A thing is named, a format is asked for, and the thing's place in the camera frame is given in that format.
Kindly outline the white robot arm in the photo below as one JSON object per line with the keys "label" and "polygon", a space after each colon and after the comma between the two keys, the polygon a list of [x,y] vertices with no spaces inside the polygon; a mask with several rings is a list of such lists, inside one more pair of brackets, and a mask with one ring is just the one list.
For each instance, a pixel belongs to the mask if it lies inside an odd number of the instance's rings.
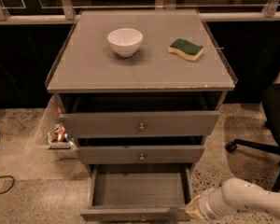
{"label": "white robot arm", "polygon": [[264,213],[280,219],[280,193],[231,178],[220,188],[208,189],[196,196],[186,205],[185,212],[205,221],[250,213]]}

